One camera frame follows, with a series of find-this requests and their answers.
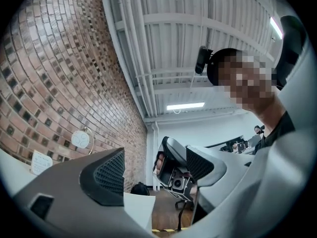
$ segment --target floor tape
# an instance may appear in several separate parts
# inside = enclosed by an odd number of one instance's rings
[[[152,232],[176,232],[177,231],[177,228],[176,229],[152,229]]]

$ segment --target camera lens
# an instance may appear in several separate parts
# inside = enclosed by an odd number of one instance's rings
[[[180,180],[176,180],[176,181],[174,182],[174,186],[175,186],[175,187],[179,187],[181,184],[182,184],[182,183],[181,183]]]

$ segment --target black bag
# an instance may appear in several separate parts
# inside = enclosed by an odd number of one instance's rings
[[[143,196],[150,195],[148,188],[141,182],[139,182],[138,184],[132,187],[131,194],[143,195]]]

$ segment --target tube light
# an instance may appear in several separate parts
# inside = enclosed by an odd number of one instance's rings
[[[199,102],[180,105],[167,105],[167,110],[201,108],[204,106],[204,104],[204,102]]]
[[[283,34],[282,31],[278,28],[277,24],[275,23],[274,19],[271,17],[269,19],[271,25],[273,26],[273,28],[275,29],[275,31],[277,32],[278,36],[282,39]]]

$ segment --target white ceiling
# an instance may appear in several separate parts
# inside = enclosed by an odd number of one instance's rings
[[[271,66],[280,55],[281,42],[273,41],[278,36],[269,23],[273,16],[280,26],[275,0],[109,0],[109,4],[112,20],[106,16],[113,24],[109,28],[117,34],[112,40],[119,42],[123,53],[119,61],[127,68],[145,122],[180,118],[166,110],[170,104],[206,103],[203,108],[182,110],[182,119],[238,109],[209,83],[206,70],[194,74],[201,45],[214,52],[228,47],[252,51]]]

